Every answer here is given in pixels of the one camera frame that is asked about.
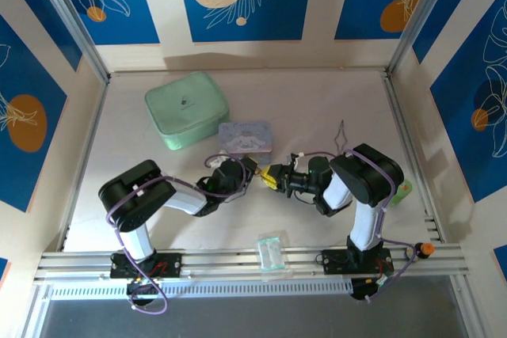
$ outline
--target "metal rail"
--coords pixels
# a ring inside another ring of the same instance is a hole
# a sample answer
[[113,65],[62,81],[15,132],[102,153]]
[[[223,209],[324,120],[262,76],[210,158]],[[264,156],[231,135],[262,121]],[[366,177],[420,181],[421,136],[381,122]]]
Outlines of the metal rail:
[[102,58],[95,48],[90,34],[86,30],[85,25],[82,23],[77,11],[72,5],[71,0],[50,0],[55,7],[56,12],[62,19],[63,23],[69,30],[69,33],[74,38],[79,49],[83,52],[84,56],[88,59],[89,64],[92,66],[95,74],[102,80],[104,84],[109,81],[109,73],[102,61]]
[[85,178],[86,166],[88,165],[88,160],[90,159],[90,154],[93,147],[93,141],[95,140],[95,135],[97,134],[98,124],[101,120],[102,110],[104,109],[105,99],[107,97],[109,87],[106,86],[101,91],[101,99],[98,102],[97,109],[95,111],[95,115],[93,115],[92,121],[90,123],[90,129],[88,131],[88,135],[86,137],[86,148],[81,156],[81,161],[79,162],[78,173],[74,179],[74,183],[72,186],[71,194],[69,196],[69,201],[67,206],[65,207],[65,212],[63,213],[62,223],[60,226],[60,234],[58,238],[58,242],[56,244],[56,251],[63,251],[65,248],[65,241],[67,239],[67,235],[70,230],[70,225],[72,222],[72,217],[74,216],[74,211],[76,208],[76,204],[78,202],[79,192],[81,191],[82,182]]
[[391,57],[391,61],[387,66],[387,73],[389,75],[396,71],[403,60],[403,57],[412,47],[412,44],[417,39],[417,35],[424,26],[428,16],[433,11],[433,7],[437,1],[438,0],[419,0],[417,3],[417,7],[412,13],[405,30],[402,32],[398,46],[396,47],[396,50]]
[[433,225],[436,229],[435,231],[429,229],[430,237],[432,238],[432,241],[438,240],[442,243],[445,243],[448,237],[445,233],[444,226],[442,226],[438,212],[436,211],[435,201],[433,199],[431,189],[422,170],[421,162],[417,156],[417,151],[413,139],[414,133],[410,130],[410,126],[406,122],[402,103],[399,100],[399,96],[396,92],[396,86],[393,83],[392,77],[384,74],[383,84],[384,89],[386,90],[387,99],[389,100],[392,115],[395,118],[398,134],[402,140],[402,146],[405,151],[405,155],[407,156],[410,171],[416,180],[417,190],[419,191],[421,201],[423,205],[425,205],[425,221],[428,224],[428,221],[432,219]]
[[[405,247],[387,246],[395,271],[406,263]],[[283,254],[293,279],[358,278],[369,275],[324,275],[322,266],[315,262],[321,248],[285,249]],[[255,249],[240,250],[168,250],[161,253],[181,253],[180,279],[195,280],[261,280],[261,268]],[[35,275],[35,283],[83,282],[109,280],[112,252],[105,253],[45,253]],[[436,252],[427,260],[419,260],[404,275],[468,275],[459,245],[438,245]]]

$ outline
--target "gray floor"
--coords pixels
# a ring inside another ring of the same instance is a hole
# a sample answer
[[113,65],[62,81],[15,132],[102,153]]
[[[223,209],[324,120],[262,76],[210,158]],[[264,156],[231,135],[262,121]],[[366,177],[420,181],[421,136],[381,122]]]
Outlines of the gray floor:
[[170,300],[145,316],[123,300],[54,301],[44,338],[461,337],[448,278],[402,278],[371,305],[346,295]]

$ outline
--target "black mounting bracket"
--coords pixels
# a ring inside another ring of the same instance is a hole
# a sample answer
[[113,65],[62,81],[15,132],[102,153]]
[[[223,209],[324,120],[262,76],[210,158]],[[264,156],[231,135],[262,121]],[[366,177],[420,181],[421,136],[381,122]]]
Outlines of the black mounting bracket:
[[[139,266],[154,279],[177,279],[180,277],[181,271],[181,254],[155,252],[139,263]],[[140,276],[141,274],[128,261],[124,253],[113,253],[111,255],[110,279],[137,279]]]
[[378,275],[380,272],[391,272],[392,269],[389,249],[380,249],[375,260],[367,260],[361,264],[351,263],[349,258],[348,249],[322,250],[324,275]]

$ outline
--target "white floor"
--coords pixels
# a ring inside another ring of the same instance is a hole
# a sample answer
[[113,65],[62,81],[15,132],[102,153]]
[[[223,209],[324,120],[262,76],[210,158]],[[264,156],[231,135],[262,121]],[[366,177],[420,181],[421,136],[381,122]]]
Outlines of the white floor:
[[[272,163],[291,152],[335,152],[333,138],[345,121],[347,147],[366,142],[408,169],[380,73],[339,70],[242,70],[209,72],[227,96],[231,119],[269,120],[273,126]],[[119,245],[105,223],[98,189],[141,161],[152,158],[163,171],[188,181],[209,175],[202,162],[219,150],[212,136],[179,151],[168,150],[144,103],[146,91],[183,74],[120,74],[112,78],[93,142],[65,251],[115,250]],[[313,206],[266,188],[253,179],[246,196],[195,218],[168,208],[148,222],[158,249],[254,248],[261,235],[283,234],[286,245],[342,245],[354,219],[354,205],[338,215],[321,216]],[[388,211],[385,237],[427,241],[424,207],[417,190]]]

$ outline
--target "vent grille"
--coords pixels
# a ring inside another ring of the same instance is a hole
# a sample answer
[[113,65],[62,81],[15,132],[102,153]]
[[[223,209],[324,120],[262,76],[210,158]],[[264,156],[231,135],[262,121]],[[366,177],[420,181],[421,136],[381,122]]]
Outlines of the vent grille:
[[[252,297],[252,296],[290,296],[309,294],[351,294],[350,279],[323,280],[283,280],[276,283],[258,281],[234,282],[179,282],[163,283],[162,290],[167,297],[178,298],[216,298],[216,297]],[[144,297],[154,297],[152,290]],[[71,299],[119,299],[125,298],[125,285],[100,285],[83,283],[76,285],[59,285],[53,287],[52,300]]]
[[442,242],[442,239],[440,237],[440,232],[438,231],[438,228],[436,227],[435,218],[426,216],[425,217],[425,224],[426,229],[428,230],[429,240],[430,241],[437,241]]

